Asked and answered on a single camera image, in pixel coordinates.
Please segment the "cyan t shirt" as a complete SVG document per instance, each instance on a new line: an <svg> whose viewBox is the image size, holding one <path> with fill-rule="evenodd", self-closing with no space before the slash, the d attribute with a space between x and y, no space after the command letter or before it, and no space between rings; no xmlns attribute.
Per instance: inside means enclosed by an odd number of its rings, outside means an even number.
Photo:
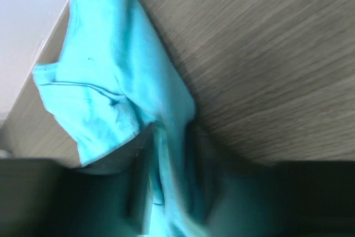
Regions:
<svg viewBox="0 0 355 237"><path fill-rule="evenodd" d="M88 165L154 123L151 233L208 236L187 126L195 103L138 0L70 0L59 60L33 68L46 110Z"/></svg>

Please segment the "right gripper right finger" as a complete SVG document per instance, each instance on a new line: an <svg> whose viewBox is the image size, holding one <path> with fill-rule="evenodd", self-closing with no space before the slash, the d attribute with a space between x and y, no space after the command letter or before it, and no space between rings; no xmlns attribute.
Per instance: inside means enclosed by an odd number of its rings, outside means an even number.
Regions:
<svg viewBox="0 0 355 237"><path fill-rule="evenodd" d="M354 162L262 165L188 127L212 236L353 236Z"/></svg>

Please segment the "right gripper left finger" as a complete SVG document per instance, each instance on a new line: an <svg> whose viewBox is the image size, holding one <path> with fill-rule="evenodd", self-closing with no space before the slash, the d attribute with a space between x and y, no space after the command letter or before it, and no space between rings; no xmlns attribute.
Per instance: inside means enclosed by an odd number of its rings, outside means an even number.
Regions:
<svg viewBox="0 0 355 237"><path fill-rule="evenodd" d="M153 127L84 167L1 160L2 236L143 236L149 231Z"/></svg>

